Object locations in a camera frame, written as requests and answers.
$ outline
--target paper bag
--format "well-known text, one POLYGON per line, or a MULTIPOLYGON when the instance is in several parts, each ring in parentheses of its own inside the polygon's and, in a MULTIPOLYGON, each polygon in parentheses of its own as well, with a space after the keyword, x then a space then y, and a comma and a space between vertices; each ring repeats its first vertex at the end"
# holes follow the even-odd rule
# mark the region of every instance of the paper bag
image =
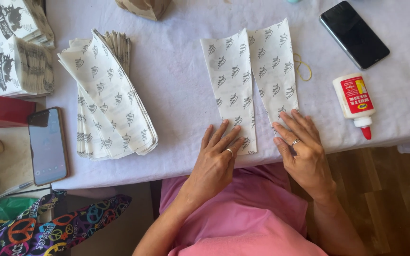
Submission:
POLYGON ((157 21, 171 0, 115 0, 119 7, 135 15, 157 21))

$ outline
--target white tablecloth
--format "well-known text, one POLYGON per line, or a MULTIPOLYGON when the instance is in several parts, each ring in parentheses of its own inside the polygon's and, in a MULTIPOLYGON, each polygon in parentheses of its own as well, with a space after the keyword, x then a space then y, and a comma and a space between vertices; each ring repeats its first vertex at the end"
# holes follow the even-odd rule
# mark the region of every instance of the white tablecloth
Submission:
MULTIPOLYGON (((112 0, 47 1, 55 53, 68 48, 70 39, 90 38, 92 28, 131 37, 129 77, 159 135, 159 146, 146 156, 100 162, 78 157, 77 87, 55 56, 56 88, 47 105, 64 110, 71 177, 53 183, 53 188, 104 187, 188 174, 207 125, 220 123, 199 39, 228 37, 244 27, 265 28, 285 17, 293 51, 313 72, 308 82, 297 76, 300 110, 313 117, 327 152, 410 142, 410 1, 350 1, 391 50, 386 59, 363 72, 377 110, 371 141, 352 120, 344 119, 332 86, 333 79, 359 71, 318 21, 338 2, 174 0, 162 20, 154 22, 118 8, 112 0)), ((255 84, 254 103, 258 153, 238 157, 237 167, 281 160, 255 84)))

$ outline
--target glue bottle label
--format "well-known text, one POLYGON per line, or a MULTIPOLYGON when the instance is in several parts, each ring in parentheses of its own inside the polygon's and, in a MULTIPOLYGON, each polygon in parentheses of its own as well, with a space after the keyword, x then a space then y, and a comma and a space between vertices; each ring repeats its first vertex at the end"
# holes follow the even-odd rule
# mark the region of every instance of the glue bottle label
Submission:
POLYGON ((341 86, 349 104, 350 113, 355 114, 374 108, 362 77, 343 80, 341 86))

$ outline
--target silver ring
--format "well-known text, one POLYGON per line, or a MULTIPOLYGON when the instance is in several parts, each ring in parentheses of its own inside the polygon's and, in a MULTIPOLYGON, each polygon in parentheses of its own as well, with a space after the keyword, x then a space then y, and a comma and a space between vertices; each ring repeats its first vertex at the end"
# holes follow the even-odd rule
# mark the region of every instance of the silver ring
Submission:
POLYGON ((297 144, 297 143, 299 143, 299 142, 300 142, 300 140, 296 138, 296 139, 292 142, 292 146, 295 145, 295 144, 297 144))
POLYGON ((225 150, 229 150, 229 151, 231 152, 231 154, 232 154, 232 157, 233 157, 233 151, 232 151, 232 149, 226 148, 225 150))

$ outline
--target smartphone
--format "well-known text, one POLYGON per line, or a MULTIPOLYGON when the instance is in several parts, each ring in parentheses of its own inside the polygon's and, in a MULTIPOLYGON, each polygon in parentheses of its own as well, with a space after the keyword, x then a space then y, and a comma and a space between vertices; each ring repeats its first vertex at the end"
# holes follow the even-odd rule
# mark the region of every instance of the smartphone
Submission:
POLYGON ((34 184, 42 186, 69 176, 61 109, 28 116, 34 184))
POLYGON ((390 53, 347 1, 322 13, 319 20, 361 70, 373 66, 390 53))

